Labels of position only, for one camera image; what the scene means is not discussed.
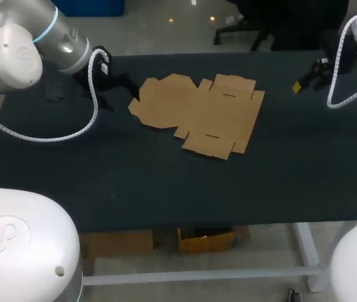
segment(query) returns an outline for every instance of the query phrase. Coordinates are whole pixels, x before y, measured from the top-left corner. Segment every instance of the screw hole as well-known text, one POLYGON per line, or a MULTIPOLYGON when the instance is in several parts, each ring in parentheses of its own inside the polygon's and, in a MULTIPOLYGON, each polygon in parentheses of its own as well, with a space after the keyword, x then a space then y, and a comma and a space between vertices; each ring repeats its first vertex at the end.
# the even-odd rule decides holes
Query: screw hole
POLYGON ((61 266, 57 266, 54 271, 58 277, 64 277, 64 275, 65 275, 64 268, 61 266))

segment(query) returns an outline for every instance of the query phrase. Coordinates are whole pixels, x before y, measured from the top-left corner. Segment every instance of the flattened cardboard box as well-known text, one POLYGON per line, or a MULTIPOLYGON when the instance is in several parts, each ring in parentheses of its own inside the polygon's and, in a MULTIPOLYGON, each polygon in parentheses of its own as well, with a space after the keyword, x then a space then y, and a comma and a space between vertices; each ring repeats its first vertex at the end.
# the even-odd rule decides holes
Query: flattened cardboard box
POLYGON ((218 74, 199 87, 179 74, 149 78, 140 89, 141 102, 133 99, 129 110, 144 125, 177 127, 182 148, 227 160, 231 152, 246 151, 265 93, 254 87, 254 80, 236 75, 218 74))

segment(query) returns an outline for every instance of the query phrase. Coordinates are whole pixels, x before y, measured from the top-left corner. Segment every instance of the black chair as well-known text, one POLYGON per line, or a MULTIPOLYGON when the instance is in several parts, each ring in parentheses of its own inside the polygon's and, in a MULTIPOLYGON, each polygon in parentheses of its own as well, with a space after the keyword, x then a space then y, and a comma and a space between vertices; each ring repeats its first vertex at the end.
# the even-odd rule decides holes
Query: black chair
POLYGON ((235 31, 258 31, 250 51, 258 49, 268 34, 274 40, 271 50, 315 50, 325 30, 337 30, 348 10, 349 0, 228 0, 244 16, 236 25, 218 28, 220 34, 235 31))
POLYGON ((259 31, 258 36, 255 38, 253 45, 251 46, 250 52, 257 51, 261 42, 266 40, 269 34, 268 28, 264 28, 264 26, 260 24, 250 24, 243 17, 239 20, 238 24, 218 28, 214 37, 214 45, 221 44, 221 33, 234 33, 237 31, 259 31))
POLYGON ((270 23, 275 22, 278 16, 280 16, 280 12, 274 8, 279 1, 280 0, 228 0, 228 2, 237 6, 238 11, 243 17, 235 25, 218 28, 215 33, 214 44, 221 44, 220 35, 222 33, 258 31, 258 36, 250 49, 251 52, 257 51, 261 42, 268 38, 270 23))

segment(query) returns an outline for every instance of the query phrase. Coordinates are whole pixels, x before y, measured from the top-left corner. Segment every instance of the table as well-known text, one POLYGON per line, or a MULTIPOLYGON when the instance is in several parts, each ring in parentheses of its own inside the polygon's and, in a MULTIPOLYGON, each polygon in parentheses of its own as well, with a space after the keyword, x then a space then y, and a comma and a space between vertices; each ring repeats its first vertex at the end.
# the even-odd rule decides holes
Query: table
MULTIPOLYGON (((357 220, 357 101, 331 111, 326 89, 297 97, 292 92, 296 78, 320 57, 320 52, 116 57, 115 73, 127 71, 138 84, 171 73, 191 76, 196 84, 217 73, 256 79, 256 88, 266 94, 246 153, 225 162, 186 152, 174 130, 141 126, 127 109, 129 94, 115 89, 106 96, 116 112, 101 112, 93 129, 72 141, 42 145, 0 132, 0 187, 56 200, 80 232, 297 223, 306 264, 262 273, 95 277, 87 285, 315 274, 310 288, 320 291, 329 262, 318 265, 303 222, 357 220)), ((335 99, 356 90, 357 71, 339 79, 335 99)), ((47 67, 39 85, 7 96, 0 122, 25 135, 62 136, 84 126, 91 107, 71 78, 47 67), (54 100, 57 89, 64 100, 54 100)), ((345 223, 337 240, 353 226, 345 223)))

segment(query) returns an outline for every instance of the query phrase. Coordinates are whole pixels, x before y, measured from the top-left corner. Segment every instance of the metal table frame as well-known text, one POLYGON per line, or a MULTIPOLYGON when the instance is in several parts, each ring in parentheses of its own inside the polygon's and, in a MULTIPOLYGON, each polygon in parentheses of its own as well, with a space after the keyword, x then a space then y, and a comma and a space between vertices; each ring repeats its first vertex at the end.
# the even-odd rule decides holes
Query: metal table frame
POLYGON ((112 284, 133 284, 151 282, 241 279, 259 277, 308 276, 307 283, 312 293, 325 291, 330 281, 331 257, 339 241, 357 224, 357 221, 345 221, 334 240, 329 245, 328 253, 320 261, 308 223, 294 223, 297 241, 304 266, 284 269, 228 269, 214 271, 156 272, 148 274, 125 274, 110 276, 84 277, 84 286, 112 284))

